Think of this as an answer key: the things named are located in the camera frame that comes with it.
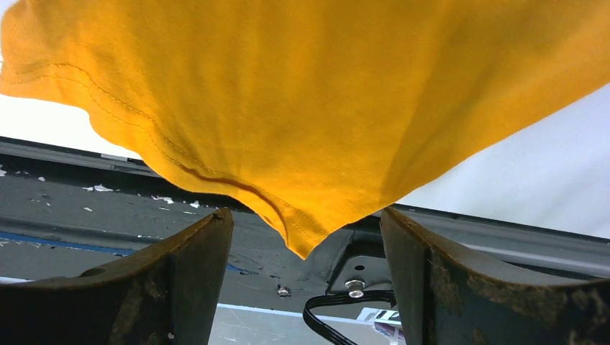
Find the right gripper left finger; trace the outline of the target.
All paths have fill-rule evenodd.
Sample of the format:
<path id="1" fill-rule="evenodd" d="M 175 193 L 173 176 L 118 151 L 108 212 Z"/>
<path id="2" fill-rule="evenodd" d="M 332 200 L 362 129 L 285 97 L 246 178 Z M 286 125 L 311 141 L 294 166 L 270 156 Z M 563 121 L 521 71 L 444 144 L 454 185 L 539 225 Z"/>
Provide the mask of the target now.
<path id="1" fill-rule="evenodd" d="M 1 286 L 3 344 L 206 344 L 234 221 L 221 208 L 77 277 Z"/>

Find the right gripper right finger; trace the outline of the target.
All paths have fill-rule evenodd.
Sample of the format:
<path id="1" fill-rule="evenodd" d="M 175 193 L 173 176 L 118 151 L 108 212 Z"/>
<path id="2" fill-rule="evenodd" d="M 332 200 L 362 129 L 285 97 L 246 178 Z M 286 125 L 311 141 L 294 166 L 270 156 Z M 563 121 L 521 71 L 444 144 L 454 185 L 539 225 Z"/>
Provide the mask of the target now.
<path id="1" fill-rule="evenodd" d="M 517 267 L 386 208 L 381 234 L 408 344 L 607 344 L 609 281 Z"/>

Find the yellow t-shirt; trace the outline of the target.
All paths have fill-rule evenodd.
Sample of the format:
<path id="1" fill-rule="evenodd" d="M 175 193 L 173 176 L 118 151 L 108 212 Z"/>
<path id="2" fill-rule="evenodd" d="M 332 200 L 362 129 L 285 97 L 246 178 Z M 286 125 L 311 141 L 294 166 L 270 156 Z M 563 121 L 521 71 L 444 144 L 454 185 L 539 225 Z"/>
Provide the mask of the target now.
<path id="1" fill-rule="evenodd" d="M 18 1 L 1 92 L 230 196 L 306 258 L 609 82 L 607 1 Z"/>

